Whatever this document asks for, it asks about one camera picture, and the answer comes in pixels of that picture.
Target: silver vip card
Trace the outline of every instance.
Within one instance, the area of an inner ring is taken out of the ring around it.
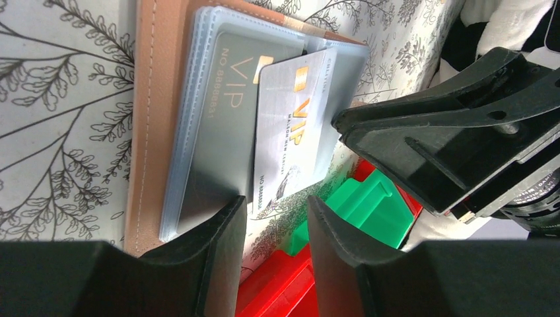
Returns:
[[[253,212],[312,184],[336,49],[263,68],[260,77]]]

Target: camera lens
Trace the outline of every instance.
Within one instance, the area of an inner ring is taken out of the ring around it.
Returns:
[[[560,169],[522,192],[500,211],[530,232],[560,236]]]

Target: gray vip card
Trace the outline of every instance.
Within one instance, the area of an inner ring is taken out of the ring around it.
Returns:
[[[210,218],[236,195],[251,200],[260,70],[301,53],[297,42],[267,42],[227,31],[218,35],[178,233]]]

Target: black plastic bracket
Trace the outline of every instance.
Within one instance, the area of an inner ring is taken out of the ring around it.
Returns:
[[[430,212],[487,217],[560,167],[560,70],[496,48],[438,86],[345,110],[333,126]]]
[[[245,197],[134,258],[107,242],[0,243],[2,316],[234,316]]]
[[[557,241],[426,241],[405,253],[318,197],[307,217],[321,317],[560,316]]]

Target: white background fabric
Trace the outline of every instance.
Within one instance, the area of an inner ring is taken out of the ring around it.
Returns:
[[[0,0],[0,240],[106,239],[119,246],[130,163],[134,0]],[[253,0],[370,47],[356,99],[425,88],[462,1]],[[249,215],[244,277],[326,199],[356,156]]]
[[[478,42],[476,52],[484,55],[500,46],[520,51],[542,17],[552,8],[553,0],[502,0]]]

